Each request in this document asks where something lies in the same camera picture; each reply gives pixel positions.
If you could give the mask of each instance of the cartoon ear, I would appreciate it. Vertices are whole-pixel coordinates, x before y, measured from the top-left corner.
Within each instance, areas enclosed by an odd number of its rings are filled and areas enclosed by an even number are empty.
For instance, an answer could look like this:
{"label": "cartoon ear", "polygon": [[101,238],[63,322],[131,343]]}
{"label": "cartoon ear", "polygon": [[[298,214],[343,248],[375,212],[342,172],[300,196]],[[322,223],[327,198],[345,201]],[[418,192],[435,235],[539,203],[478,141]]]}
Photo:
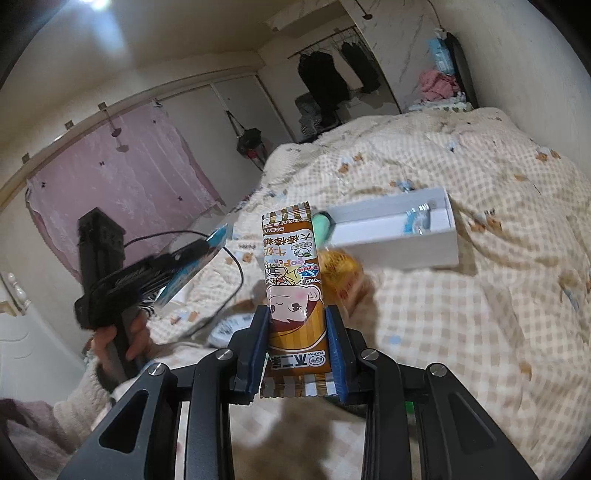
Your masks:
{"label": "cartoon ear", "polygon": [[320,300],[320,289],[317,286],[310,285],[306,287],[306,291],[308,292],[308,301]]}

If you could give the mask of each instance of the ceiling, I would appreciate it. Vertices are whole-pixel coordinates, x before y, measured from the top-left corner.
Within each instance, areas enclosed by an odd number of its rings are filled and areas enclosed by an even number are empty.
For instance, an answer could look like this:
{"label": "ceiling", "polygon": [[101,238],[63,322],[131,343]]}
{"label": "ceiling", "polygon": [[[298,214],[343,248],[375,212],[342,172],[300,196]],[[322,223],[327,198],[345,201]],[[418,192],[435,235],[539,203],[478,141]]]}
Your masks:
{"label": "ceiling", "polygon": [[33,37],[0,89],[0,144],[30,124],[32,115],[117,72],[205,53],[257,50],[272,36],[264,20],[293,1],[111,0],[108,9],[95,11],[69,0]]}

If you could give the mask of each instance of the human hand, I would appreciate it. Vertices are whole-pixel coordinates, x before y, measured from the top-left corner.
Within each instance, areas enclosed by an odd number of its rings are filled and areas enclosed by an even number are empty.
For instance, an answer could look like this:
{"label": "human hand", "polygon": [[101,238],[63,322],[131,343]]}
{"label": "human hand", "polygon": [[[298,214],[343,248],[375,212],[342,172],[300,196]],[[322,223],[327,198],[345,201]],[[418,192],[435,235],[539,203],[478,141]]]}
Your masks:
{"label": "human hand", "polygon": [[[140,310],[138,316],[131,322],[129,331],[133,335],[133,341],[125,354],[127,360],[133,360],[141,353],[147,352],[152,347],[152,340],[150,339],[150,331],[146,327],[148,321],[148,312]],[[108,327],[101,327],[97,329],[90,344],[92,351],[99,359],[104,372],[113,377],[113,366],[109,360],[107,353],[107,345],[112,342],[117,335],[117,328],[115,325]]]}

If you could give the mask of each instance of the beige sweater sleeve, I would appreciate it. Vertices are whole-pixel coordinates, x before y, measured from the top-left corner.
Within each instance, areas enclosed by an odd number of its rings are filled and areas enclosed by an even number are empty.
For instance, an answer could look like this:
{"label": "beige sweater sleeve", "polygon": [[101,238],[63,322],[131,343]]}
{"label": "beige sweater sleeve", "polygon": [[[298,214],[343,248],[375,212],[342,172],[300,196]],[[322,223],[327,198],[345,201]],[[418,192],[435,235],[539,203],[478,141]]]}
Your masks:
{"label": "beige sweater sleeve", "polygon": [[96,376],[97,366],[97,359],[91,361],[78,387],[67,400],[57,402],[53,407],[54,417],[74,448],[90,435],[92,423],[109,401],[109,393]]}

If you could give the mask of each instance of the bag strap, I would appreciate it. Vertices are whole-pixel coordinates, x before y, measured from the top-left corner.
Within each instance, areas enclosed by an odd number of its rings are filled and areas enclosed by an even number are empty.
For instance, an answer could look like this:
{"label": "bag strap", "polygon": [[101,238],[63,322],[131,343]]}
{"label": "bag strap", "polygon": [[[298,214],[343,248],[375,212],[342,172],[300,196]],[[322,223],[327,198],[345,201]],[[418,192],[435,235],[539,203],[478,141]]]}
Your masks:
{"label": "bag strap", "polygon": [[230,123],[232,124],[232,128],[234,130],[234,133],[236,134],[236,136],[238,138],[240,138],[240,133],[238,132],[238,128],[236,127],[236,124],[240,125],[240,128],[242,128],[242,132],[244,133],[246,131],[246,128],[244,128],[244,125],[242,125],[237,118],[232,115],[232,112],[230,110],[226,110],[226,115],[228,116],[228,120],[230,120]]}

